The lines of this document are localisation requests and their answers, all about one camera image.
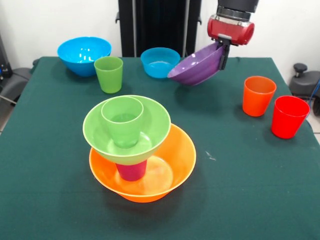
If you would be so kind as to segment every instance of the white wall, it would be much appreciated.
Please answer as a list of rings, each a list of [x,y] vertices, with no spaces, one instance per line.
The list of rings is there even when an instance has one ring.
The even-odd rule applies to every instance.
[[[198,26],[196,49],[212,41],[207,37],[206,22],[218,1],[202,0],[202,24]],[[309,70],[320,70],[320,1],[260,0],[250,21],[254,35],[247,46],[232,46],[231,57],[272,57],[288,82],[293,64],[302,62]]]
[[[196,50],[210,44],[207,21],[218,0],[202,0],[202,26]],[[288,81],[292,65],[320,70],[319,0],[260,0],[251,17],[255,33],[248,46],[232,47],[230,56],[272,57]],[[41,56],[56,56],[59,44],[79,36],[97,36],[121,56],[117,0],[0,0],[0,33],[11,65],[30,67]]]
[[[0,0],[0,33],[13,68],[56,56],[64,41],[80,36],[108,40],[121,56],[117,0]]]

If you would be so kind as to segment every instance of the light blue bowl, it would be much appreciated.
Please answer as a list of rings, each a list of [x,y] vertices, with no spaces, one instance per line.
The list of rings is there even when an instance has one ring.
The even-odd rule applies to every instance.
[[[58,48],[58,56],[75,74],[90,77],[96,74],[95,60],[109,56],[111,44],[98,37],[82,36],[62,43]]]
[[[166,47],[145,50],[140,58],[146,74],[157,79],[166,78],[180,61],[179,53]]]

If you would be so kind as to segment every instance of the bowl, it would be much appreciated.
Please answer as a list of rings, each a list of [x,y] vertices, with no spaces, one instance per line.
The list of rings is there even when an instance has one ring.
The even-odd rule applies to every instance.
[[[215,42],[191,54],[173,68],[168,78],[181,84],[195,86],[209,79],[219,71],[223,48]]]
[[[81,77],[96,74],[95,60],[109,56],[111,44],[98,37],[83,36],[62,43],[57,51],[65,66]]]
[[[196,164],[196,149],[191,138],[171,124],[169,135],[147,160],[145,175],[137,181],[123,180],[116,165],[93,148],[89,164],[94,177],[107,189],[132,202],[149,203],[163,198],[188,179]]]
[[[166,78],[180,61],[179,53],[166,47],[150,48],[140,58],[146,74],[156,79]]]
[[[145,96],[128,96],[143,104],[143,126],[135,146],[116,146],[104,127],[101,108],[109,99],[89,111],[83,121],[82,131],[88,144],[102,157],[116,164],[131,166],[145,161],[159,148],[169,134],[171,119],[167,110],[157,101]]]

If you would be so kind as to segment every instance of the orange bowl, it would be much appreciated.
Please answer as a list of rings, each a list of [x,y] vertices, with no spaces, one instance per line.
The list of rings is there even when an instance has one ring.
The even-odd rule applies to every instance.
[[[149,203],[163,198],[187,180],[196,164],[196,149],[191,138],[171,124],[169,135],[148,158],[145,175],[137,181],[122,179],[116,164],[93,148],[89,163],[94,177],[107,189],[132,202]]]

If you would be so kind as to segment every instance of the table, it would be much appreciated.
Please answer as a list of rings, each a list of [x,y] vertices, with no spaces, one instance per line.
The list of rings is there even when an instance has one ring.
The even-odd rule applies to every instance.
[[[320,239],[320,147],[306,122],[290,140],[271,133],[275,97],[290,94],[271,58],[231,58],[195,87],[148,77],[139,58],[123,62],[121,91],[105,94],[96,77],[40,59],[0,136],[1,239]],[[277,84],[257,118],[241,108],[252,75]],[[153,203],[125,200],[89,168],[83,120],[126,94],[163,104],[197,152],[190,178]]]

